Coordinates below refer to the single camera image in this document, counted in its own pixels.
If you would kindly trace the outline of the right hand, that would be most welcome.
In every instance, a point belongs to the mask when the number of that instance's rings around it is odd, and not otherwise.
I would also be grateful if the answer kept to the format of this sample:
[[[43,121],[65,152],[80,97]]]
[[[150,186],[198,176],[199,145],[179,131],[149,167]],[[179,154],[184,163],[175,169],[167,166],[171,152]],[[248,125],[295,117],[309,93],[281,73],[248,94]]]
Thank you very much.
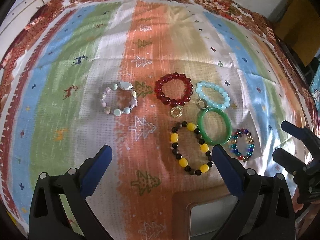
[[[292,205],[293,205],[293,210],[295,213],[297,213],[298,211],[300,211],[304,204],[299,204],[298,203],[298,197],[300,196],[300,193],[299,193],[299,188],[296,187],[296,190],[295,190],[295,193],[292,197]]]

